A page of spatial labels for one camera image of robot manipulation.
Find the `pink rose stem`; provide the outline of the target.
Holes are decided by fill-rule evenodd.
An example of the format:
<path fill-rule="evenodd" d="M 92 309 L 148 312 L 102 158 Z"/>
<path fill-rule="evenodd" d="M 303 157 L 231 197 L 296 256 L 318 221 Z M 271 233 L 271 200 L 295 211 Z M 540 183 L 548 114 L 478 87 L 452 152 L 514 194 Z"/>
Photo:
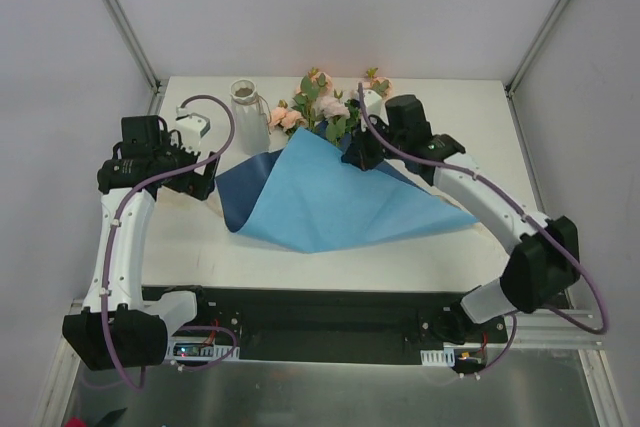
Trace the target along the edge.
<path fill-rule="evenodd" d="M 338 145 L 346 133 L 351 114 L 348 107 L 338 98 L 325 96 L 317 103 L 317 113 L 321 116 L 316 132 L 326 140 Z"/>

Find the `blue wrapping paper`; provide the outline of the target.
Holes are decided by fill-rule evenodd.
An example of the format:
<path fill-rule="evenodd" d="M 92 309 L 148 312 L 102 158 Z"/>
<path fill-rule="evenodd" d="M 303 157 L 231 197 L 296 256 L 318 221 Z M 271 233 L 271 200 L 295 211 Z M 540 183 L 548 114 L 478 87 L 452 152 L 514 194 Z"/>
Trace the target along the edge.
<path fill-rule="evenodd" d="M 471 214 L 427 193 L 388 163 L 363 172 L 301 130 L 286 147 L 216 179 L 232 233 L 303 253 L 350 249 L 465 229 Z"/>

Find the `peach rose stem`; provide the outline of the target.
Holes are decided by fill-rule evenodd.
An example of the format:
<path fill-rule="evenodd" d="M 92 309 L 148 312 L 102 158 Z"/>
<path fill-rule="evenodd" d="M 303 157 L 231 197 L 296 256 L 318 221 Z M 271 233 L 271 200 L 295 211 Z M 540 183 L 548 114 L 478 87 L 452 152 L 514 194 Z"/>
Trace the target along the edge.
<path fill-rule="evenodd" d="M 271 132 L 281 130 L 291 137 L 299 128 L 307 126 L 307 121 L 301 112 L 291 109 L 285 100 L 280 100 L 270 111 L 268 127 Z"/>

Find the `orange rose stem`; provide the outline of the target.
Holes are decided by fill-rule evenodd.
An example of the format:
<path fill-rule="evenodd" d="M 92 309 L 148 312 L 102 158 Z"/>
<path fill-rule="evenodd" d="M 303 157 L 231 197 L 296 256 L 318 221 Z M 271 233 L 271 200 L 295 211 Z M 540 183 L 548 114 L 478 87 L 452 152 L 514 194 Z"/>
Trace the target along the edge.
<path fill-rule="evenodd" d="M 380 95 L 383 99 L 387 99 L 391 96 L 393 91 L 393 84 L 387 77 L 380 76 L 378 74 L 378 68 L 372 67 L 366 70 L 363 78 L 363 88 L 365 90 L 372 90 Z"/>

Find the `cream printed ribbon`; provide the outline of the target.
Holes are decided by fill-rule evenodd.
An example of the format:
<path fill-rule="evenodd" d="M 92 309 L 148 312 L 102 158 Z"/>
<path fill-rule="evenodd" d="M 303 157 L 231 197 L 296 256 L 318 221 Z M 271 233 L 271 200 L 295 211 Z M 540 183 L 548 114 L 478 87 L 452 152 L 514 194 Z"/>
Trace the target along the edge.
<path fill-rule="evenodd" d="M 216 216 L 223 218 L 224 212 L 221 205 L 220 196 L 217 192 L 209 195 L 206 200 L 198 200 L 186 194 L 167 191 L 159 195 L 161 204 L 182 210 L 203 210 L 208 209 Z"/>

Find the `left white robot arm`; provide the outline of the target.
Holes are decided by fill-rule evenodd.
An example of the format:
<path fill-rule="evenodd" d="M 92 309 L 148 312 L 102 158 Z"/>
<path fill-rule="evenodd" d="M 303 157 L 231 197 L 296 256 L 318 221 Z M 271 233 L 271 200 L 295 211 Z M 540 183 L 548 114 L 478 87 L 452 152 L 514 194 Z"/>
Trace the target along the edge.
<path fill-rule="evenodd" d="M 167 188 L 204 201 L 214 190 L 215 162 L 202 173 L 199 160 L 208 118 L 187 114 L 168 128 L 159 116 L 125 117 L 122 139 L 97 173 L 102 227 L 92 282 L 79 313 L 63 320 L 62 333 L 92 371 L 163 362 L 169 338 L 179 328 L 204 334 L 210 310 L 194 287 L 174 287 L 145 305 L 142 264 L 158 191 Z"/>

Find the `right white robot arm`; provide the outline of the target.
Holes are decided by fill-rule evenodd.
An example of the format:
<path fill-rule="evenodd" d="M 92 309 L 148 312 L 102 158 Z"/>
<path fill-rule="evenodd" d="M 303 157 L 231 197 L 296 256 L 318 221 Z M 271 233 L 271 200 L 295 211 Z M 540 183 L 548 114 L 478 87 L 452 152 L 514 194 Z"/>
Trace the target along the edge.
<path fill-rule="evenodd" d="M 567 217 L 551 219 L 512 199 L 485 177 L 465 147 L 448 134 L 435 134 L 413 94 L 386 101 L 387 116 L 369 111 L 375 93 L 348 101 L 360 124 L 342 156 L 363 171 L 397 159 L 428 185 L 461 204 L 499 241 L 509 259 L 496 279 L 476 287 L 437 313 L 428 324 L 442 342 L 457 345 L 481 335 L 503 315 L 531 314 L 581 277 L 578 231 Z"/>

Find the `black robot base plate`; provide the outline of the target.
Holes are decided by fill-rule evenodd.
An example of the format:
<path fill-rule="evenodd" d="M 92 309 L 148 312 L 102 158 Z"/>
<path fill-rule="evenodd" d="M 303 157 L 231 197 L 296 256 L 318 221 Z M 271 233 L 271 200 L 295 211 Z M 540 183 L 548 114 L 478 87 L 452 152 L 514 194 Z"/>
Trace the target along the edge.
<path fill-rule="evenodd" d="M 444 344 L 456 293 L 312 291 L 189 286 L 195 324 L 237 360 L 416 365 Z"/>

